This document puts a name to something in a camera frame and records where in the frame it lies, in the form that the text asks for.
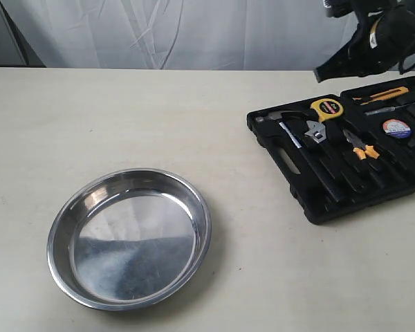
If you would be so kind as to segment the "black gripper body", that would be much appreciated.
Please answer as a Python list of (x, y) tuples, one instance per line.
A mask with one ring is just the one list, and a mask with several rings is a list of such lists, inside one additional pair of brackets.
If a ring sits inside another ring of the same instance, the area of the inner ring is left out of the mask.
[(394, 66), (403, 75), (415, 69), (415, 1), (324, 1), (327, 17), (354, 13), (357, 28), (350, 40), (313, 69), (318, 82), (366, 77)]

